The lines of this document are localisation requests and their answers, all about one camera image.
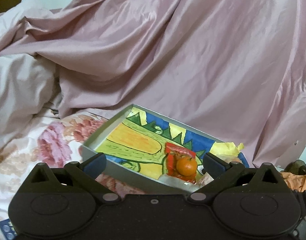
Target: colorful drawing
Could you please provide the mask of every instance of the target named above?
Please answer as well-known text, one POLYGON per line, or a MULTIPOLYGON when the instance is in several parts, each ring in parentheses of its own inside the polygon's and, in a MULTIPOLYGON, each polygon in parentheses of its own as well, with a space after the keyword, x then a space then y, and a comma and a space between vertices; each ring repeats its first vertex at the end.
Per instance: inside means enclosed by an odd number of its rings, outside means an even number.
POLYGON ((133 107, 96 151, 125 168, 158 179, 167 173, 166 142, 194 151, 197 164, 201 165, 215 141, 133 107))

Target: crumpled yellow paper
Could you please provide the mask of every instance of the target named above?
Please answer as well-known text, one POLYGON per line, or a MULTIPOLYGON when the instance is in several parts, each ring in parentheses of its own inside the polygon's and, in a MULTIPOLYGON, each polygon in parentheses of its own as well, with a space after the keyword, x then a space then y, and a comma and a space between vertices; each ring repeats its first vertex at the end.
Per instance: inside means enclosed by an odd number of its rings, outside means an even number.
POLYGON ((211 147, 210 153, 214 155, 233 155, 237 157, 241 150, 244 149, 244 144, 240 143, 237 147, 235 143, 217 143, 211 147))

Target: mandarin orange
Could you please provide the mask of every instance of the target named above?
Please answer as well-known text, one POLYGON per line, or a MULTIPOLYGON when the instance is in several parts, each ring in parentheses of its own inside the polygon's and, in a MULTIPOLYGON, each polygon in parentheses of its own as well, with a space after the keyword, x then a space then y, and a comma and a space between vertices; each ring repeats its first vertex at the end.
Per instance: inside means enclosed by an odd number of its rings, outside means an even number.
POLYGON ((196 173, 197 162, 191 157, 182 157, 176 163, 176 169, 183 176, 192 176, 196 173))

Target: bedsheet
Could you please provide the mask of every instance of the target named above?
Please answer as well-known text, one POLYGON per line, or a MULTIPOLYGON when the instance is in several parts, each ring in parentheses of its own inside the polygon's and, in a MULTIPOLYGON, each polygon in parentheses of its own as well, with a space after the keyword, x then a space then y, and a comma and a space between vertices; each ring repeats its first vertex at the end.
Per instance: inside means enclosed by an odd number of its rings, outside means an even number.
POLYGON ((0 57, 0 149, 51 100, 55 73, 56 64, 41 56, 0 57))
MULTIPOLYGON (((9 223, 8 205, 34 166, 45 162, 55 168, 63 167, 70 161, 81 162, 79 147, 106 122, 105 118, 84 110, 59 119, 56 113, 52 116, 51 111, 46 109, 0 150, 0 240, 12 234, 3 230, 3 225, 9 223)), ((105 174, 96 180, 121 197, 144 193, 105 174)))
POLYGON ((243 142, 255 166, 285 166, 306 143, 306 0, 73 0, 56 12, 26 0, 0 15, 0 56, 14 53, 63 66, 61 117, 135 103, 243 142))

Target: orange cloth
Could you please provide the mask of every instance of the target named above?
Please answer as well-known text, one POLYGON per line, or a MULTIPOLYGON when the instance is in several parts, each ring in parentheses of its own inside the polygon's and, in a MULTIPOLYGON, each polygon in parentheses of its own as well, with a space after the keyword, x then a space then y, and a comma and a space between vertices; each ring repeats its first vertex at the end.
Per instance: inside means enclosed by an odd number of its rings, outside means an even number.
POLYGON ((281 175, 290 189, 299 192, 306 190, 306 175, 294 175, 290 172, 281 172, 281 175))

